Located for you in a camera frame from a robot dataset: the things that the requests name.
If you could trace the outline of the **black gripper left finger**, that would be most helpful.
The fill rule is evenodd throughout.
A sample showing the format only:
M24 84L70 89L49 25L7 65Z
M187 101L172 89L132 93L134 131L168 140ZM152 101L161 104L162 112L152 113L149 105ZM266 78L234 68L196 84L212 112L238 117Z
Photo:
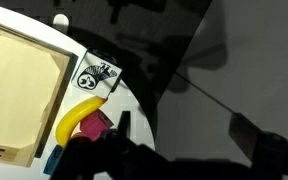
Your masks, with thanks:
M116 128L105 130L100 135L102 150L109 157L122 157L133 154L138 145L130 139L131 112L121 113Z

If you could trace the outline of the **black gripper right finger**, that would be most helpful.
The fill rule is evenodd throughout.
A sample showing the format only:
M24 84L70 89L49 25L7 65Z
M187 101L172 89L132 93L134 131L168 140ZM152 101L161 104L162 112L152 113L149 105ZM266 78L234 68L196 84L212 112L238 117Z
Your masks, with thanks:
M243 154L252 161L259 137L272 135L272 132L261 130L241 113L232 113L228 134Z

